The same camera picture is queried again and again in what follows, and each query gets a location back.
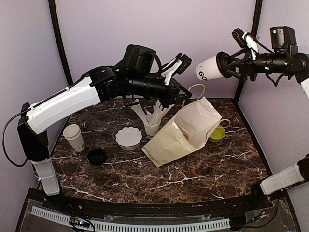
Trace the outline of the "brown paper takeout bag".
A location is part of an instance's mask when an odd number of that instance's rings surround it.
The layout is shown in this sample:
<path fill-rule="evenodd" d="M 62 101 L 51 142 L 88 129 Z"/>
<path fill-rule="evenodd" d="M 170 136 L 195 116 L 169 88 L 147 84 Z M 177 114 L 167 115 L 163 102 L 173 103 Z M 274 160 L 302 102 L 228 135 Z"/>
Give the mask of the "brown paper takeout bag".
<path fill-rule="evenodd" d="M 194 84 L 189 89 L 202 86 L 200 96 L 192 103 L 182 104 L 181 109 L 142 148 L 144 154 L 156 167 L 178 160 L 205 147 L 209 137 L 223 118 L 204 97 L 204 84 Z"/>

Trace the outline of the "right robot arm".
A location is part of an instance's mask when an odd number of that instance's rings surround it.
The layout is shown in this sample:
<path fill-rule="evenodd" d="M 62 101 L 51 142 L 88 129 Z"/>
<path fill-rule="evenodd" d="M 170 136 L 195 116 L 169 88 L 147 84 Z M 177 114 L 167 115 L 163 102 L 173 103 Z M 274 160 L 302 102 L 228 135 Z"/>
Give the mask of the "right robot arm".
<path fill-rule="evenodd" d="M 246 205 L 256 210 L 272 194 L 309 182 L 309 55 L 294 29 L 271 27 L 267 40 L 241 29 L 239 45 L 219 59 L 221 72 L 239 81 L 233 98 L 257 146 L 267 176 L 253 184 Z"/>

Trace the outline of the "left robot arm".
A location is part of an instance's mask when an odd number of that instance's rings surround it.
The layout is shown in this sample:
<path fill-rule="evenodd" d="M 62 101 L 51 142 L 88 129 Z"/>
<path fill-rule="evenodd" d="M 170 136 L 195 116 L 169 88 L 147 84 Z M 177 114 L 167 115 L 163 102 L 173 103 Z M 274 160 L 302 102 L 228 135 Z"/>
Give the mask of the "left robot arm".
<path fill-rule="evenodd" d="M 164 108 L 189 99 L 192 94 L 173 78 L 183 68 L 169 68 L 160 72 L 142 72 L 124 64 L 100 66 L 86 72 L 73 85 L 40 101 L 25 103 L 19 117 L 17 132 L 28 160 L 34 166 L 49 197 L 58 211 L 68 207 L 68 199 L 61 188 L 50 159 L 46 130 L 58 121 L 90 106 L 128 95 L 156 98 Z"/>

